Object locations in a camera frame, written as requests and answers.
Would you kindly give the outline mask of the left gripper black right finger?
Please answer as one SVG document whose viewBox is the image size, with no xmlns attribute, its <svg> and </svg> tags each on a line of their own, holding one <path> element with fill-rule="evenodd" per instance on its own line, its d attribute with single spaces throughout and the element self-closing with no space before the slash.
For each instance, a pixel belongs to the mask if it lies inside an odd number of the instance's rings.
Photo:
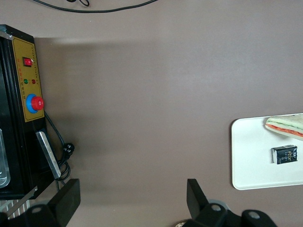
<svg viewBox="0 0 303 227">
<path fill-rule="evenodd" d="M 188 227 L 238 227 L 239 216 L 219 200 L 208 200 L 196 179 L 187 180 Z"/>
</svg>

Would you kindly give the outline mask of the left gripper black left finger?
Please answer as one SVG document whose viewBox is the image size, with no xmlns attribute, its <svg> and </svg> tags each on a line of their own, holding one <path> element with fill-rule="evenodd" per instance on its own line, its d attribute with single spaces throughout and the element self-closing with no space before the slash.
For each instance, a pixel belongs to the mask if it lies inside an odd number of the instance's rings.
<svg viewBox="0 0 303 227">
<path fill-rule="evenodd" d="M 80 180 L 70 179 L 47 204 L 38 204 L 8 219 L 0 214 L 2 227 L 65 227 L 80 205 Z"/>
</svg>

